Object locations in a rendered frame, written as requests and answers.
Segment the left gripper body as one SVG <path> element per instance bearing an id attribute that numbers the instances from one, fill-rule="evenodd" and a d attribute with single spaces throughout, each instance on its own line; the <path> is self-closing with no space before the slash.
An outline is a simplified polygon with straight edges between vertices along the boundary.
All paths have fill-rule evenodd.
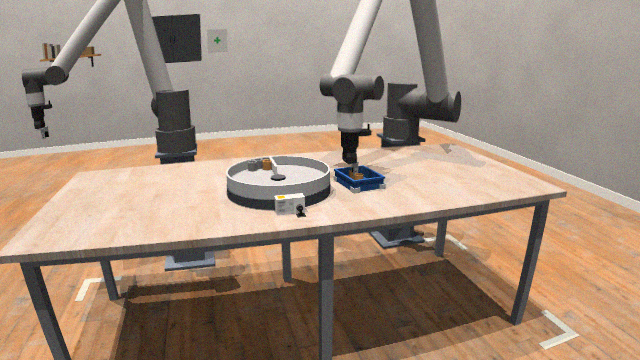
<path id="1" fill-rule="evenodd" d="M 342 160 L 347 164 L 357 163 L 357 147 L 359 137 L 371 136 L 370 124 L 366 130 L 363 127 L 363 112 L 341 113 L 337 112 L 337 127 L 341 131 L 341 147 L 343 147 Z"/>

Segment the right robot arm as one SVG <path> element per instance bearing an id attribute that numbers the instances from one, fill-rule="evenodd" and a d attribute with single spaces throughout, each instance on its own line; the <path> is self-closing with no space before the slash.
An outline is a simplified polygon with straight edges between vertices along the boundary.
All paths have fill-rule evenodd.
<path id="1" fill-rule="evenodd" d="M 44 92 L 43 85 L 66 82 L 69 72 L 121 0 L 97 0 L 65 44 L 51 67 L 22 69 L 26 94 Z M 157 151 L 183 153 L 196 148 L 195 126 L 190 122 L 189 89 L 173 89 L 147 0 L 124 0 L 138 50 L 153 94 L 159 128 Z M 64 83 L 63 82 L 63 83 Z M 156 92 L 160 91 L 161 92 Z M 175 92 L 173 92 L 175 91 Z M 173 131 L 173 132 L 171 132 Z"/>

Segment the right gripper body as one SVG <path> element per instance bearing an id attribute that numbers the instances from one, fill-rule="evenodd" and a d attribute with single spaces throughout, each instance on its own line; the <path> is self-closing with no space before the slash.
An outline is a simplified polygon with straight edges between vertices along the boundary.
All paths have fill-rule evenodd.
<path id="1" fill-rule="evenodd" d="M 45 127 L 44 109 L 52 108 L 52 104 L 45 105 L 44 92 L 26 94 L 27 105 L 31 107 L 32 118 L 34 119 L 35 129 Z"/>

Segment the blue shallow tray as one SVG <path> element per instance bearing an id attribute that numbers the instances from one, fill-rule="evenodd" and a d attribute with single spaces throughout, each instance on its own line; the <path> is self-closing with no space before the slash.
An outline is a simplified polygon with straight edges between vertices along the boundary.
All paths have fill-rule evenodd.
<path id="1" fill-rule="evenodd" d="M 349 177 L 349 171 L 351 167 L 334 169 L 337 182 L 345 186 L 350 190 L 350 186 L 353 188 L 360 188 L 361 191 L 368 191 L 379 189 L 380 184 L 384 184 L 385 176 L 373 171 L 372 169 L 361 165 L 358 166 L 358 173 L 364 174 L 363 179 L 353 180 Z M 344 173 L 344 174 L 343 174 Z"/>

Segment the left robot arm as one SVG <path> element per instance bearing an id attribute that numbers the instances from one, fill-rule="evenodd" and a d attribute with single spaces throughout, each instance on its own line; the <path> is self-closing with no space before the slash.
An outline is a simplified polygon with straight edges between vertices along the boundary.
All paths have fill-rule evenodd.
<path id="1" fill-rule="evenodd" d="M 381 3 L 360 1 L 331 73 L 320 79 L 322 95 L 335 98 L 337 112 L 361 113 L 364 100 L 383 96 L 381 76 L 354 75 Z M 461 112 L 460 92 L 448 90 L 436 0 L 410 3 L 426 88 L 388 82 L 383 136 L 398 140 L 417 139 L 420 118 L 456 123 Z"/>

